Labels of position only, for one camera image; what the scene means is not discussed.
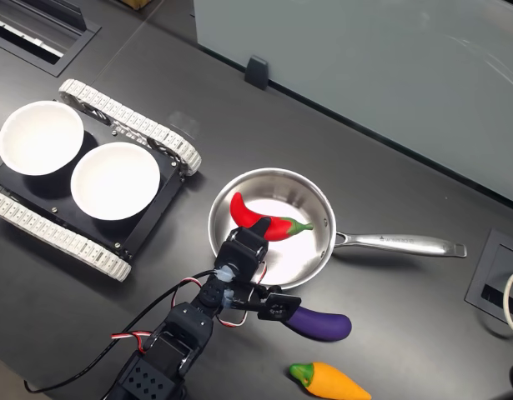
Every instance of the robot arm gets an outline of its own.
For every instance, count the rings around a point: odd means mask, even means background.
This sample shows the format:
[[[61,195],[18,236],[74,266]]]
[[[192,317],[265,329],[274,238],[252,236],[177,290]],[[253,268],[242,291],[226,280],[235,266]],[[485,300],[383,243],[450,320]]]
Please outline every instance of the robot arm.
[[[215,270],[191,303],[174,307],[118,375],[108,400],[171,400],[184,396],[184,376],[212,336],[213,319],[227,303],[232,308],[258,312],[259,319],[286,322],[300,298],[250,282],[263,262],[268,242],[263,238],[270,218],[251,228],[234,229],[219,250]],[[241,302],[235,293],[254,288],[259,300]]]

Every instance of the white tread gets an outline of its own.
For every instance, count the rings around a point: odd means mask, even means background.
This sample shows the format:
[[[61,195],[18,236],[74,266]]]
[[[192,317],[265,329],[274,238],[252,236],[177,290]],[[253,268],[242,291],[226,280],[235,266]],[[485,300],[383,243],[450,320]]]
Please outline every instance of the white tread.
[[[199,169],[202,158],[195,147],[168,127],[146,118],[76,79],[65,81],[59,92],[62,100],[71,106],[76,102],[86,103],[91,108],[101,111],[112,119],[112,124],[118,132],[123,131],[129,138],[145,144],[140,138],[145,136],[162,143],[188,165],[187,175],[193,175]]]
[[[120,282],[132,269],[130,264],[106,248],[48,221],[1,192],[0,217]]]

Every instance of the dark table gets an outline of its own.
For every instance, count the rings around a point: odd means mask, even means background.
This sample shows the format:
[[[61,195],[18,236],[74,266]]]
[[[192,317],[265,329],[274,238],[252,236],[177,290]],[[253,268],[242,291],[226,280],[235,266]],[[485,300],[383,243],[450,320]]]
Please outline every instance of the dark table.
[[[103,29],[60,78],[0,50],[0,125],[78,78],[159,123],[182,125],[204,161],[123,283],[0,220],[1,360],[39,386],[81,370],[160,293],[211,267],[207,220],[219,190],[240,173],[278,167],[319,185],[340,230],[443,237],[465,243],[469,256],[336,251],[321,274],[290,292],[307,308],[347,314],[350,337],[312,342],[254,315],[241,328],[216,325],[188,375],[189,398],[308,398],[284,371],[312,361],[336,366],[378,399],[507,398],[509,329],[464,297],[490,229],[513,237],[513,210],[279,92],[251,87],[170,32],[169,2],[145,24],[107,0],[83,8],[98,12]],[[194,294],[185,288],[179,300]],[[155,328],[167,312],[168,302],[138,328]],[[134,346],[122,342],[86,377],[49,395],[99,398]]]

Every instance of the white wall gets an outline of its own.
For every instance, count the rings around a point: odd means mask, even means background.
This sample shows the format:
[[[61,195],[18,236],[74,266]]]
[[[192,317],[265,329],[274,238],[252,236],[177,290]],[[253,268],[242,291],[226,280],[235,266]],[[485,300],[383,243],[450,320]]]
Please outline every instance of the white wall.
[[[199,43],[513,200],[513,6],[194,0]]]

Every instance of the white bowl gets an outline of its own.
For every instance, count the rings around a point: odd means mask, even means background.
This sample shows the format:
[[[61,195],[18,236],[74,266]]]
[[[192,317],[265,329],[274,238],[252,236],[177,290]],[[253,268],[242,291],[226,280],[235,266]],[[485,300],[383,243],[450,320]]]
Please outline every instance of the white bowl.
[[[130,143],[110,143],[88,152],[74,168],[71,193],[87,215],[107,221],[132,217],[156,196],[158,163]]]
[[[8,117],[0,131],[0,157],[13,171],[47,175],[76,157],[83,142],[78,113],[60,102],[33,102]]]

